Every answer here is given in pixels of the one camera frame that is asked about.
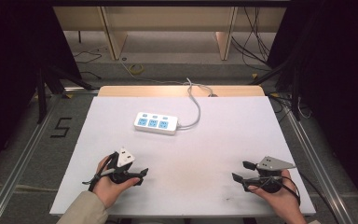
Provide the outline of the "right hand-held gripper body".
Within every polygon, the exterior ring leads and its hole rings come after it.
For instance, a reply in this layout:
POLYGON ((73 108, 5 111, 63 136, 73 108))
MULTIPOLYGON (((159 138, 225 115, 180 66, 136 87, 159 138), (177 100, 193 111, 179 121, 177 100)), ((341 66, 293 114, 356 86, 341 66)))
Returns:
POLYGON ((266 192, 278 192, 282 188, 282 170, 295 167, 291 162, 266 156, 254 165, 253 170, 257 170, 259 177, 252 178, 251 184, 266 192))

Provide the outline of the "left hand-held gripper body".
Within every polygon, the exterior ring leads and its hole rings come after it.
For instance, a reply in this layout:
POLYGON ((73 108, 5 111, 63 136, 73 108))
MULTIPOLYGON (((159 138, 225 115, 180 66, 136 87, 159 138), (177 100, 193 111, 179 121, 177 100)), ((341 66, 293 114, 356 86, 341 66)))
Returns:
POLYGON ((135 157, 124 147, 111 155, 111 161, 107 164, 106 174, 116 184, 126 182, 134 178, 133 173, 129 171, 135 157))

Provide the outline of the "person's left hand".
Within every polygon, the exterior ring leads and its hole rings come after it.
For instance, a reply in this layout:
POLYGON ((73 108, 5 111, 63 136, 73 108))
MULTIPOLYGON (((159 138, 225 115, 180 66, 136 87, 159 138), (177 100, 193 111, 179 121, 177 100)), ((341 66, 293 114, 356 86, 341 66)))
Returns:
POLYGON ((116 184, 112 182, 108 176, 103 176, 97 181, 92 192, 103 203, 105 208, 109 208, 116 202, 122 192, 134 186, 139 181, 139 178, 134 177, 126 182, 116 184))

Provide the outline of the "person's right hand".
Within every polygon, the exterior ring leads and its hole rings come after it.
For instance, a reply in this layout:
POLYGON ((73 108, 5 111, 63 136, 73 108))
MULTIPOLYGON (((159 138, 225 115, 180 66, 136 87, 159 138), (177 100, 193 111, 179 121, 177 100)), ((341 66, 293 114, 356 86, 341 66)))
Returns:
POLYGON ((285 218, 289 214, 302 214, 299 208, 299 203, 297 198, 292 194, 296 191, 296 186, 291 181, 291 175, 288 170, 282 170, 282 183, 287 187, 281 188, 278 192, 268 193, 263 189, 260 189, 256 186, 249 186, 249 190, 264 199, 278 217, 280 217, 284 222, 285 218))

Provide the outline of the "white power strip blue sockets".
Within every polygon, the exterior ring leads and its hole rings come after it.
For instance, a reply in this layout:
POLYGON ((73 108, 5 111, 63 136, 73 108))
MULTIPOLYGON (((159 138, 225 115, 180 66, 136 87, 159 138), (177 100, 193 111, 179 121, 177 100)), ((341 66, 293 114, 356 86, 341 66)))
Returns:
POLYGON ((175 135, 178 118, 155 113, 139 112, 133 125, 134 128, 140 132, 175 135))

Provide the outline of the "light wooden table board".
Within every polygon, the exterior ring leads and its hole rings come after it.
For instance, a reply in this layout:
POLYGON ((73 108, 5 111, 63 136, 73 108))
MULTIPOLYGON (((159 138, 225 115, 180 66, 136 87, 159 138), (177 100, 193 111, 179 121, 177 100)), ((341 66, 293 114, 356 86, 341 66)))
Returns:
MULTIPOLYGON (((103 86, 100 88, 99 97, 186 97, 188 86, 103 86)), ((264 96, 260 86, 246 85, 212 85, 192 87, 193 96, 208 97, 215 94, 218 97, 245 97, 264 96)))

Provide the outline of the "black metal stand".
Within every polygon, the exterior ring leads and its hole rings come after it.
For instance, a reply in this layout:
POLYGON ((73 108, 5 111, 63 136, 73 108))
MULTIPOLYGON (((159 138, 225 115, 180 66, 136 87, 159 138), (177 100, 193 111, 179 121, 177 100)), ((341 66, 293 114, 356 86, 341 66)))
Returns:
POLYGON ((251 85, 259 85, 263 82, 275 77, 278 78, 275 88, 277 91, 290 90, 291 91, 291 103, 290 108, 297 120, 300 120, 299 109, 299 72, 300 63, 296 56, 289 56, 283 63, 268 71, 264 76, 258 77, 251 82, 251 85))
POLYGON ((60 81, 61 77, 63 79, 68 79, 69 81, 75 83, 77 86, 87 91, 95 90, 94 87, 84 82, 80 77, 71 75, 70 73, 65 72, 57 66, 50 65, 40 68, 36 73, 36 89, 39 108, 38 124, 44 120, 48 113, 46 87, 48 87, 53 94, 64 93, 64 86, 60 81))

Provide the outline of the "yellow tape roll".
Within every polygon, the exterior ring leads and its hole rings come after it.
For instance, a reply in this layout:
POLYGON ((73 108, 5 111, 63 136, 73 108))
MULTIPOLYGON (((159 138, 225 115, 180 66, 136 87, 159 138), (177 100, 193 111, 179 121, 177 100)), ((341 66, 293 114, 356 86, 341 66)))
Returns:
POLYGON ((132 75, 141 75, 144 70, 145 69, 141 64, 132 64, 129 68, 132 75))

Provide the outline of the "light wooden desk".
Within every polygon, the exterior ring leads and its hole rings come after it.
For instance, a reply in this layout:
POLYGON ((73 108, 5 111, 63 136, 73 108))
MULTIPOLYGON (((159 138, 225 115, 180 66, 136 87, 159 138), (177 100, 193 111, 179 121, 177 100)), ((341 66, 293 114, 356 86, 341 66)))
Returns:
POLYGON ((132 31, 214 32, 220 58, 228 59, 235 32, 276 33, 284 7, 55 7, 64 31, 103 31, 111 58, 119 58, 132 31))

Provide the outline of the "aluminium floor rail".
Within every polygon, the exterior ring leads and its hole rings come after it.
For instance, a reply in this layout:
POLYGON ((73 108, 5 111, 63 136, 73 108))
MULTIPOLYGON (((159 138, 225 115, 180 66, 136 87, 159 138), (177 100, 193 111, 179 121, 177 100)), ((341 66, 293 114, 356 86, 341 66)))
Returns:
POLYGON ((44 131, 46 130, 48 123, 51 119, 51 114, 54 112, 54 109, 58 102, 61 100, 60 95, 52 95, 48 101, 48 108, 46 116, 36 125, 25 149, 22 151, 19 159, 17 160, 14 168, 9 173, 7 181, 0 188, 0 218, 3 215, 8 202, 15 192, 15 189, 21 180, 21 177, 30 161, 33 157, 34 152, 42 138, 44 131))
POLYGON ((288 118, 292 128, 294 129, 296 136, 302 146, 304 153, 310 163, 313 173, 315 174, 323 192, 328 205, 333 211, 333 214, 337 218, 338 224, 353 224, 353 219, 350 216, 348 208, 342 198, 340 197, 338 190, 336 189, 332 178, 327 173, 324 165, 317 155, 313 144, 311 143, 303 125, 296 119, 293 112, 288 108, 284 109, 286 117, 288 118))

